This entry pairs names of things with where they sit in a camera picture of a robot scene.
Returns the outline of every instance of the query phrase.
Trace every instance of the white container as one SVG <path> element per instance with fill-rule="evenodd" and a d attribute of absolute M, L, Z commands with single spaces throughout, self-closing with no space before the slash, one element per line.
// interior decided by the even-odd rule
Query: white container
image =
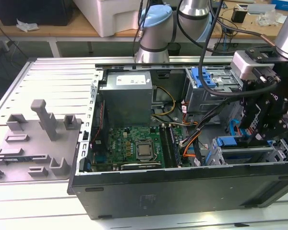
<path fill-rule="evenodd" d="M 99 36 L 137 29 L 141 0 L 73 0 Z"/>

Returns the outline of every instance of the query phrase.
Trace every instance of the yellow wire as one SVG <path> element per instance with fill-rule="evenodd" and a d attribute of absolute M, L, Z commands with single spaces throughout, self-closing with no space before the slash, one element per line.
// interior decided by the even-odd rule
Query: yellow wire
<path fill-rule="evenodd" d="M 172 96 L 167 90 L 165 90 L 163 87 L 157 86 L 157 88 L 162 89 L 164 92 L 166 92 L 167 95 L 170 96 L 171 99 L 172 99 L 172 101 L 173 101 L 173 106 L 172 106 L 172 108 L 171 108 L 169 111 L 167 111 L 167 112 L 165 112 L 165 113 L 161 113 L 161 114 L 152 114 L 152 115 L 157 115 L 157 116 L 164 116 L 164 115 L 166 115 L 166 114 L 171 113 L 171 112 L 175 109 L 175 103 L 176 103 L 176 101 L 175 101 L 175 99 L 173 98 L 173 96 Z"/>

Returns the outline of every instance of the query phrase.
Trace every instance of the white paper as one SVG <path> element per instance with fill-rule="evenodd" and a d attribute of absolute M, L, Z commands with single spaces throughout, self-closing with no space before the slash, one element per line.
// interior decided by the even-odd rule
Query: white paper
<path fill-rule="evenodd" d="M 119 75 L 116 85 L 146 85 L 145 75 Z"/>
<path fill-rule="evenodd" d="M 36 23 L 23 23 L 19 20 L 17 20 L 17 28 L 21 29 L 22 31 L 28 32 L 30 30 L 39 30 L 39 27 Z"/>
<path fill-rule="evenodd" d="M 281 24 L 284 24 L 286 18 L 287 18 L 287 16 L 282 15 L 282 16 L 280 16 L 280 17 L 276 20 L 276 22 L 281 23 Z"/>

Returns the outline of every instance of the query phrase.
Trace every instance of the ram slot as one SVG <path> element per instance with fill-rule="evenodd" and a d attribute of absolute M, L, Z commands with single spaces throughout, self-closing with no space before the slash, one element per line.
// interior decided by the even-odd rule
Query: ram slot
<path fill-rule="evenodd" d="M 167 127 L 167 131 L 170 134 L 172 149 L 173 149 L 175 160 L 176 160 L 176 165 L 179 166 L 179 165 L 181 165 L 181 161 L 180 161 L 179 150 L 177 148 L 175 137 L 174 137 L 173 128 L 172 127 Z"/>
<path fill-rule="evenodd" d="M 164 164 L 166 168 L 176 168 L 177 162 L 172 145 L 171 133 L 167 127 L 159 127 L 160 140 L 163 151 Z"/>

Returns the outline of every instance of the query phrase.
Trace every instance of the table leg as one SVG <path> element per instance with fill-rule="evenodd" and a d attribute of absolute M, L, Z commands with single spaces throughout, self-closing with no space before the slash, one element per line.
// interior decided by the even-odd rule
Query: table leg
<path fill-rule="evenodd" d="M 92 42 L 87 42 L 87 46 L 88 46 L 88 52 L 89 53 L 93 53 L 93 45 L 92 45 Z"/>
<path fill-rule="evenodd" d="M 6 41 L 0 41 L 0 47 L 3 49 L 4 52 L 9 52 L 10 50 Z"/>
<path fill-rule="evenodd" d="M 52 51 L 52 55 L 54 58 L 61 58 L 61 52 L 59 51 L 59 48 L 57 46 L 57 42 L 56 41 L 48 41 L 51 51 Z"/>
<path fill-rule="evenodd" d="M 208 46 L 207 48 L 209 49 L 213 49 L 215 47 L 215 44 L 217 43 L 217 39 L 215 38 L 210 38 L 209 42 L 208 42 Z M 209 51 L 206 51 L 205 56 L 211 56 L 212 53 Z"/>

